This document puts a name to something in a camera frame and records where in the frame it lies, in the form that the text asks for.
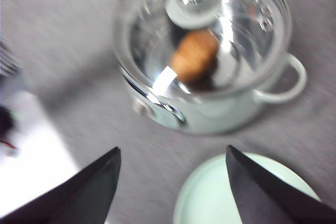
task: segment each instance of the black object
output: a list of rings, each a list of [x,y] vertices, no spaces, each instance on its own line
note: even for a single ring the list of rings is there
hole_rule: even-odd
[[[0,223],[103,224],[116,192],[120,164],[120,149],[116,147]]]
[[[336,211],[283,182],[233,146],[226,166],[243,224],[335,224]]]
[[[10,115],[10,111],[0,106],[0,137],[5,138],[6,133],[14,127],[14,120]]]

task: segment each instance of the bread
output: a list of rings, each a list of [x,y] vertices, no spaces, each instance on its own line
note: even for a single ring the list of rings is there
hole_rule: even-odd
[[[181,40],[170,67],[181,82],[194,82],[212,68],[218,48],[218,40],[210,31],[191,31]]]

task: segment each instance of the pot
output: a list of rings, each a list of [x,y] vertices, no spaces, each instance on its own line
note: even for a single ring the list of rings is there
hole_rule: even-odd
[[[170,59],[198,29],[218,39],[217,63],[211,74],[182,83]],[[135,112],[171,129],[219,133],[304,89],[305,68],[287,52],[291,30],[285,0],[120,0],[113,40]],[[287,67],[296,70],[297,83],[270,93]]]

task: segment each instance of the pot side handle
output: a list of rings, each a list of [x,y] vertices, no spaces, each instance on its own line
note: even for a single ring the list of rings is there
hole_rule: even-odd
[[[294,99],[303,91],[307,83],[307,72],[305,67],[292,54],[288,54],[288,63],[298,73],[297,83],[290,90],[277,94],[254,90],[255,99],[264,103],[280,104]]]

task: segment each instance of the mint green plate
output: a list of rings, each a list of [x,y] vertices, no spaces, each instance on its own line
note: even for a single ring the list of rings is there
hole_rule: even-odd
[[[289,185],[320,200],[299,175],[281,163],[258,154],[246,155]],[[193,171],[177,198],[173,224],[207,223],[242,223],[229,184],[225,154],[209,159]]]

